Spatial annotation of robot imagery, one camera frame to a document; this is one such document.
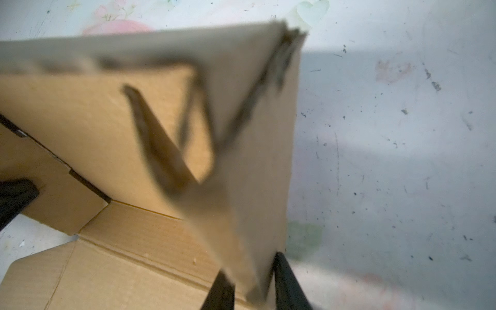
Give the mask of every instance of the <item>cardboard panel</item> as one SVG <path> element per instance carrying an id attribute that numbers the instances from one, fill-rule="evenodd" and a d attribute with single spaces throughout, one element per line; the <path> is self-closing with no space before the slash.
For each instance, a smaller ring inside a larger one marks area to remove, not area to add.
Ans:
<path id="1" fill-rule="evenodd" d="M 70 242 L 13 262 L 0 285 L 0 308 L 45 310 L 74 246 Z"/>
<path id="2" fill-rule="evenodd" d="M 112 199 L 181 217 L 142 161 L 123 86 L 140 90 L 175 141 L 191 82 L 199 80 L 208 101 L 229 103 L 212 114 L 224 133 L 284 29 L 273 23 L 0 43 L 0 113 Z M 190 156 L 193 174 L 213 161 L 208 151 Z"/>
<path id="3" fill-rule="evenodd" d="M 73 235 L 107 205 L 31 138 L 0 125 L 0 145 L 0 180 L 28 178 L 40 192 L 23 214 Z"/>
<path id="4" fill-rule="evenodd" d="M 255 304 L 265 301 L 275 253 L 284 251 L 303 38 L 293 32 L 281 39 L 266 72 L 240 105 L 231 134 L 213 135 L 215 166 L 201 184 L 188 183 L 180 165 L 170 168 L 176 162 L 171 152 L 155 146 L 167 142 L 167 133 L 156 125 L 156 116 L 137 92 L 129 98 L 155 180 L 193 223 L 247 300 Z M 230 102 L 209 102 L 208 110 L 214 114 L 224 109 L 232 109 Z M 174 182 L 169 171 L 174 170 L 178 186 L 171 188 Z"/>
<path id="5" fill-rule="evenodd" d="M 180 217 L 142 163 L 122 87 L 141 89 L 169 121 L 166 128 L 174 128 L 193 74 L 178 66 L 127 74 L 0 76 L 0 111 L 112 199 Z"/>
<path id="6" fill-rule="evenodd" d="M 184 221 L 115 201 L 79 237 L 205 287 L 219 271 Z"/>
<path id="7" fill-rule="evenodd" d="M 48 309 L 198 310 L 206 295 L 191 282 L 78 240 Z"/>

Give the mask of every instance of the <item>black plastic part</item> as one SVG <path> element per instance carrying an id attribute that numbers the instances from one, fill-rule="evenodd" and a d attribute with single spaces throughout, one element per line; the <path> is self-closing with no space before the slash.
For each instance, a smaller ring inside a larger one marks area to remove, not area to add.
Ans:
<path id="1" fill-rule="evenodd" d="M 288 261 L 281 252 L 274 259 L 277 310 L 312 310 Z"/>
<path id="2" fill-rule="evenodd" d="M 36 186 L 28 179 L 0 182 L 0 230 L 21 213 L 38 193 Z"/>
<path id="3" fill-rule="evenodd" d="M 217 274 L 200 310 L 234 310 L 234 285 L 222 270 Z"/>

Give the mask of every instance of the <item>stained white surface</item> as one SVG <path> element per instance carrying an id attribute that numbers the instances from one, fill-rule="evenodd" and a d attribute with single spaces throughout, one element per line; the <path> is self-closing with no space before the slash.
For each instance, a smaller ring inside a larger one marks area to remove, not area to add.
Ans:
<path id="1" fill-rule="evenodd" d="M 0 39 L 271 18 L 309 30 L 288 204 L 288 256 L 309 299 L 494 309 L 495 16 L 493 0 L 10 0 Z M 27 221 L 2 232 L 2 245 L 16 238 L 2 268 L 67 241 Z"/>

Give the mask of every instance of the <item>green stain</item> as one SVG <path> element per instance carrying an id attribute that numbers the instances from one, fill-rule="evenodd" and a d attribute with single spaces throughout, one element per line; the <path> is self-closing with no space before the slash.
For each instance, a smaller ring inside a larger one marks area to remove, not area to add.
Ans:
<path id="1" fill-rule="evenodd" d="M 321 225 L 288 222 L 286 256 L 301 261 L 317 251 L 322 243 L 322 231 Z"/>

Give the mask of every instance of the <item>pink stain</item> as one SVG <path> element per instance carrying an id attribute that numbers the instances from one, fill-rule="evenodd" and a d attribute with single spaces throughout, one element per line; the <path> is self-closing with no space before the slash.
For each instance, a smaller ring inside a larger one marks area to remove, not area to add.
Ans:
<path id="1" fill-rule="evenodd" d="M 105 14 L 107 14 L 107 8 L 101 5 L 95 10 L 94 14 L 97 17 L 103 17 Z"/>
<path id="2" fill-rule="evenodd" d="M 362 277 L 362 280 L 367 284 L 375 284 L 377 286 L 382 285 L 384 282 L 381 277 L 379 277 L 378 275 L 373 274 L 373 273 L 365 274 Z"/>
<path id="3" fill-rule="evenodd" d="M 114 0 L 114 6 L 118 9 L 121 7 L 124 7 L 125 5 L 125 0 Z"/>
<path id="4" fill-rule="evenodd" d="M 93 25 L 83 30 L 83 35 L 136 33 L 153 31 L 149 26 L 134 20 L 110 20 Z"/>

